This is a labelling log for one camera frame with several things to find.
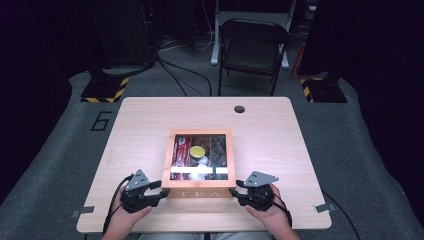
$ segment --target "black chair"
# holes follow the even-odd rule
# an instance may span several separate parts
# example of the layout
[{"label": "black chair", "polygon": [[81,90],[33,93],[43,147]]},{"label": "black chair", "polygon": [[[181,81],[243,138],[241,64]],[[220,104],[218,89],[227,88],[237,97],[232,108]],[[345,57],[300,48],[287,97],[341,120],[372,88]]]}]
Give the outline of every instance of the black chair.
[{"label": "black chair", "polygon": [[282,26],[274,23],[232,19],[224,22],[220,30],[219,89],[235,87],[256,92],[246,86],[222,84],[222,70],[251,73],[271,77],[270,96],[274,95],[289,34]]}]

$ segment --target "hand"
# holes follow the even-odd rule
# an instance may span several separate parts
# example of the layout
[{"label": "hand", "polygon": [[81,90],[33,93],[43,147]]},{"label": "hand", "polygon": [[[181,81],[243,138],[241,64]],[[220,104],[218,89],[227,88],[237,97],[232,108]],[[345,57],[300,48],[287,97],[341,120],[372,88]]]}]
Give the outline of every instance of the hand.
[{"label": "hand", "polygon": [[134,225],[152,211],[148,206],[135,213],[128,213],[121,206],[121,195],[125,187],[121,187],[113,202],[112,211],[115,213],[110,219],[109,227],[102,240],[123,240],[133,229]]},{"label": "hand", "polygon": [[[269,185],[271,186],[274,194],[281,198],[278,188],[272,183]],[[284,203],[277,197],[274,197],[274,202],[285,207]],[[286,214],[277,206],[272,205],[266,211],[258,211],[249,205],[246,205],[245,208],[250,215],[261,221],[268,232],[270,232],[276,239],[300,239],[291,229]]]}]

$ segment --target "wooden box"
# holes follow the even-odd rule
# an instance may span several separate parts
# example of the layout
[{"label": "wooden box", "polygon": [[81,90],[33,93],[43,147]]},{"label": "wooden box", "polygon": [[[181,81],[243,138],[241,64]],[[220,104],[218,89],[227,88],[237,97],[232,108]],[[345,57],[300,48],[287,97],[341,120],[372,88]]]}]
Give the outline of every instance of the wooden box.
[{"label": "wooden box", "polygon": [[235,187],[231,130],[171,130],[162,177],[168,198],[231,198]]}]

